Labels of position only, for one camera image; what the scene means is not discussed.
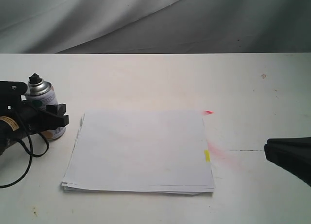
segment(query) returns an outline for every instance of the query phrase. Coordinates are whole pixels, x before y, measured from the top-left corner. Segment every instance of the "white table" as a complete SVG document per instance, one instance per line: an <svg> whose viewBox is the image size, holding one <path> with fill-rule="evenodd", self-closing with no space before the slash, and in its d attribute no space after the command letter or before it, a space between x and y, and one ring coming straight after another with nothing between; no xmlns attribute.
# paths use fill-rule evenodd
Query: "white table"
<svg viewBox="0 0 311 224"><path fill-rule="evenodd" d="M2 80L26 82L37 72L51 81L70 119L64 136L34 159L26 178L0 190L1 223L311 222L311 188L267 161L263 151L268 138L311 134L311 53L1 54L0 64ZM204 121L215 192L64 193L59 185L80 117L94 107L214 111ZM44 147L33 138L36 148ZM18 178L27 162L22 147L5 151L0 183Z"/></svg>

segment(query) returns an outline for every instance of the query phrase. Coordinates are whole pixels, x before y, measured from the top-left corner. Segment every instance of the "stack of paper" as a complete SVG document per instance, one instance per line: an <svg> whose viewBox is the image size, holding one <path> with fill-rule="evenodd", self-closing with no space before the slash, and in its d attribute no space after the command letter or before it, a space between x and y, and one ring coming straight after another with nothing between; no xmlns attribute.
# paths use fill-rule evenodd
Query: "stack of paper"
<svg viewBox="0 0 311 224"><path fill-rule="evenodd" d="M197 111L85 113L64 190L197 194L214 189Z"/></svg>

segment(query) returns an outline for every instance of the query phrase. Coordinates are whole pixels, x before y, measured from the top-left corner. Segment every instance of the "yellow sticky note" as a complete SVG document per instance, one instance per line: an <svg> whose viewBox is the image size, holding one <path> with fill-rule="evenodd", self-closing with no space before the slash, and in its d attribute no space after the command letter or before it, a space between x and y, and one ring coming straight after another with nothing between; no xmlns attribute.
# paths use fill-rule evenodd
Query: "yellow sticky note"
<svg viewBox="0 0 311 224"><path fill-rule="evenodd" d="M205 153L205 161L209 162L210 161L210 159L209 159L209 151L208 150L204 150L204 153Z"/></svg>

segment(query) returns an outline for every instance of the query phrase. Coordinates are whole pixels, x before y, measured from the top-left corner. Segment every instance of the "red paint dot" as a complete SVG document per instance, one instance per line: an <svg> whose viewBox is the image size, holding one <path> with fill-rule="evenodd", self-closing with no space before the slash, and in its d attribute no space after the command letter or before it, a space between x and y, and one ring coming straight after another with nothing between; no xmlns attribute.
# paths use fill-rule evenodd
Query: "red paint dot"
<svg viewBox="0 0 311 224"><path fill-rule="evenodd" d="M206 116L206 115L214 114L214 112L213 111L203 111L202 114Z"/></svg>

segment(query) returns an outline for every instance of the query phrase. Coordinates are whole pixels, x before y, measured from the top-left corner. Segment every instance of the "gray fabric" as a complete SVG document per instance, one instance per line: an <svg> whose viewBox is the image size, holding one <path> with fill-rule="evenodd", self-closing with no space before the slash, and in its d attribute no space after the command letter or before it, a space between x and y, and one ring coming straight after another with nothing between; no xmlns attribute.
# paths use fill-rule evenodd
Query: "gray fabric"
<svg viewBox="0 0 311 224"><path fill-rule="evenodd" d="M0 52L59 52L176 1L0 0Z"/></svg>
<svg viewBox="0 0 311 224"><path fill-rule="evenodd" d="M311 0L181 0L63 53L311 52Z"/></svg>

